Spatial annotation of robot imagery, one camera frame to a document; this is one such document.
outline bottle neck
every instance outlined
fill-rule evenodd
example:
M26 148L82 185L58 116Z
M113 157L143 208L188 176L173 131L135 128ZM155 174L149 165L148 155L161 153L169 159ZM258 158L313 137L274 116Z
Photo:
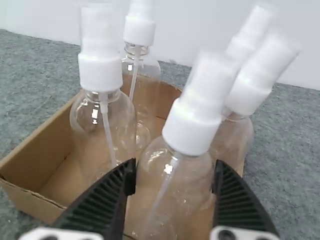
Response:
M107 94L107 102L112 103L116 101L120 96L120 89L108 92L102 92L104 95ZM88 99L90 102L99 104L101 100L99 99L99 93L94 91L84 90L85 98Z
M248 116L240 115L233 111L230 115L225 115L224 117L226 120L229 120L231 122L240 122L246 119Z
M181 159L196 159L198 158L199 156L189 156L189 155L186 155L186 154L183 154L181 152L178 152L176 150L174 150L172 147L170 147L166 141L165 142L165 146L166 148L168 149L169 153L172 155L173 158L176 158L177 160L181 160Z
M222 114L222 119L224 121L228 120L228 121L231 121L231 122L239 122L239 121L242 121L242 120L248 118L248 116L238 114L238 113L232 111L231 109L229 109L226 106L222 109L222 113L221 114Z
M124 46L124 50L126 52L126 55L128 58L134 60L135 59L135 48L136 48L136 45L135 44L132 44L132 43L129 43L129 42L126 42L125 43L125 46ZM140 59L142 60L146 55L149 54L149 47L148 46L141 46L140 48Z

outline cardboard box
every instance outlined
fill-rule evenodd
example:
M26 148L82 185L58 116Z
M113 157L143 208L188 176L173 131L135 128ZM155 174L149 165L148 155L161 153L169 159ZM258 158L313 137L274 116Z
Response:
M169 84L160 84L156 119L158 136L173 101L180 93ZM69 124L70 108L76 97L0 161L0 184L14 205L47 224L52 224L85 190L73 154Z

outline ridged rubber pad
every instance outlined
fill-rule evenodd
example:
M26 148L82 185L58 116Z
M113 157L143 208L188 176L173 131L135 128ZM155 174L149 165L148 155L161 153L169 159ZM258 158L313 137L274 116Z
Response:
M257 230L279 236L268 213L246 182L225 162L216 161L213 227Z
M127 197L136 191L136 159L117 166L82 195L55 221L54 228L99 233L122 240Z

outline spray bottle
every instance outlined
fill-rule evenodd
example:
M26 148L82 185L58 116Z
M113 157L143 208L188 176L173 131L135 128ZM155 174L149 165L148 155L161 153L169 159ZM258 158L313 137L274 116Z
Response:
M261 45L275 15L276 8L272 5L266 3L255 5L239 32L231 39L225 53L241 66L245 64ZM222 115L223 122L214 138L214 143L212 143L216 147L210 149L214 161L222 159L224 149L236 152L236 156L237 154L241 156L245 154L254 134L253 124L248 116L239 116L226 107L223 109Z
M242 66L224 103L226 120L212 141L209 151L212 158L240 170L254 137L249 116L267 99L298 53L292 41L273 33Z
M156 30L153 8L153 0L131 0L123 32L122 89L137 112L138 155L156 137L154 129L161 70L158 61L150 54Z
M123 84L121 58L115 41L111 3L89 2L81 7L83 88L70 111L75 154L84 178L95 182L119 163L135 156L136 112Z
M213 53L201 54L196 62L162 135L141 155L125 225L134 239L183 238L194 213L211 199L214 171L208 150L238 65Z

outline white spray cap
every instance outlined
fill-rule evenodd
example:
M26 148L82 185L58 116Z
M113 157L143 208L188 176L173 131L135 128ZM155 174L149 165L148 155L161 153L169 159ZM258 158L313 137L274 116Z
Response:
M298 53L299 48L283 36L269 35L241 68L225 106L240 115L252 115Z
M273 7L267 4L254 6L240 31L229 43L226 54L244 63L263 40L274 18Z
M189 156L209 150L238 69L238 64L224 55L200 54L162 129L163 139L171 148Z
M139 46L152 46L156 32L153 1L131 0L129 13L125 17L123 32L125 42Z
M102 1L88 2L80 9L80 84L91 92L114 91L123 84L113 25L114 10L110 2Z

